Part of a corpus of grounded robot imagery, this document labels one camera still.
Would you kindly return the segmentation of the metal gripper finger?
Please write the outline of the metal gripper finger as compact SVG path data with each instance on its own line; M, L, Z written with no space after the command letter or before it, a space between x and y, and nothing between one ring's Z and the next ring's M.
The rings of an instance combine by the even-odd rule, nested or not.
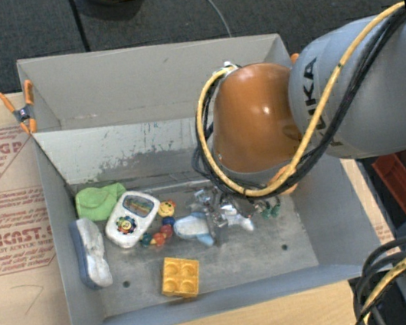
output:
M228 241L228 220L220 212L207 212L206 222L215 245L225 244Z
M217 188L200 189L195 193L195 201L199 212L209 212L219 209L220 194Z

